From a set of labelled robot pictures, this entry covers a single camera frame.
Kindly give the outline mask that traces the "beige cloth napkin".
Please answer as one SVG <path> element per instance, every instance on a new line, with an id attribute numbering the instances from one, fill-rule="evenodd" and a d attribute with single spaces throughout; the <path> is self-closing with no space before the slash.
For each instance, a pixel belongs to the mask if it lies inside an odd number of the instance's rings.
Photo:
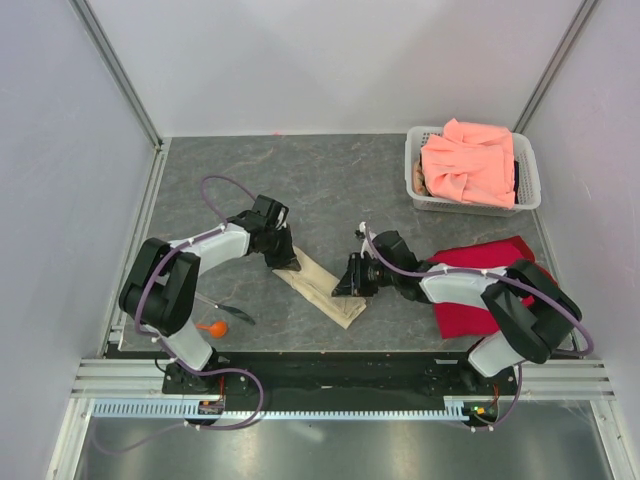
<path id="1" fill-rule="evenodd" d="M 332 297 L 339 279 L 297 246 L 293 249 L 301 269 L 274 270 L 273 273 L 336 324 L 348 329 L 366 309 L 366 301 L 355 297 Z"/>

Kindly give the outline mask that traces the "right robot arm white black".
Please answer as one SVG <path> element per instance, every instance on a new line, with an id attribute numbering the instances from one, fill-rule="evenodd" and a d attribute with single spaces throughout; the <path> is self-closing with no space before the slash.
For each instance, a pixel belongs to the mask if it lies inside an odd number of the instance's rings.
<path id="1" fill-rule="evenodd" d="M 476 336 L 458 381 L 477 394 L 502 370 L 545 363 L 582 320 L 577 305 L 535 262 L 519 237 L 440 251 L 419 259 L 396 231 L 358 233 L 335 297 L 369 298 L 392 287 L 432 306 L 445 338 Z"/>

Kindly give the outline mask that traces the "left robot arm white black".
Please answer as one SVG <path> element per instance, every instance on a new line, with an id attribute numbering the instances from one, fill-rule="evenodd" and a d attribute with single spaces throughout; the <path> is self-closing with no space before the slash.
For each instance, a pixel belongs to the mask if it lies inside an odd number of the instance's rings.
<path id="1" fill-rule="evenodd" d="M 199 277 L 231 260 L 261 254 L 268 268 L 298 272 L 288 225 L 289 208 L 264 195 L 251 209 L 195 237 L 149 238 L 140 247 L 120 291 L 120 310 L 136 331 L 161 343 L 185 369 L 185 382 L 208 393 L 219 382 L 218 354 L 191 319 Z"/>

